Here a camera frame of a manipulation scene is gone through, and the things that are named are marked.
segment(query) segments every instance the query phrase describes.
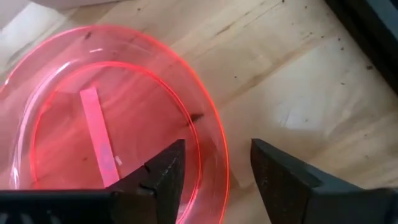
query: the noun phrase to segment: pink plastic strip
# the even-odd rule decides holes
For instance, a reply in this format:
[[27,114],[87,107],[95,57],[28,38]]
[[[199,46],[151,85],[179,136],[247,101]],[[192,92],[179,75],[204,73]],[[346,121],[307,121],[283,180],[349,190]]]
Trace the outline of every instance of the pink plastic strip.
[[91,142],[94,146],[99,171],[105,187],[119,181],[118,169],[116,167],[111,144],[102,114],[100,100],[96,88],[80,91],[83,109],[85,111]]

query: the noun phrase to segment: wooden table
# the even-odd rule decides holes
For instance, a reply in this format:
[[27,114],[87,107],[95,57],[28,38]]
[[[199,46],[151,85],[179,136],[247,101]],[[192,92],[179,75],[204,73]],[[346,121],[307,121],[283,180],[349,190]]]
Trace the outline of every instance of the wooden table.
[[14,0],[0,9],[2,82],[38,43],[87,24],[132,27],[181,55],[228,138],[225,223],[268,222],[251,138],[364,188],[398,184],[398,98],[322,0],[133,0],[63,11]]

